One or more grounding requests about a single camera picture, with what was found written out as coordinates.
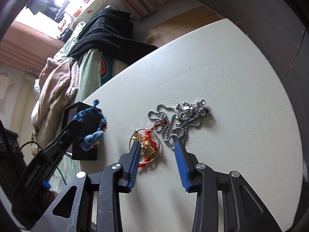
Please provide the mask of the operator hand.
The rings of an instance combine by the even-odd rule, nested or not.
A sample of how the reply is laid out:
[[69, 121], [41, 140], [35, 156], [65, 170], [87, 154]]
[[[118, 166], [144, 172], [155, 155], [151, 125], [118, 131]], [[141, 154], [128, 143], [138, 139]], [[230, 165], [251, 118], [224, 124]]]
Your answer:
[[58, 193], [55, 191], [48, 192], [48, 203], [49, 205], [58, 197]]

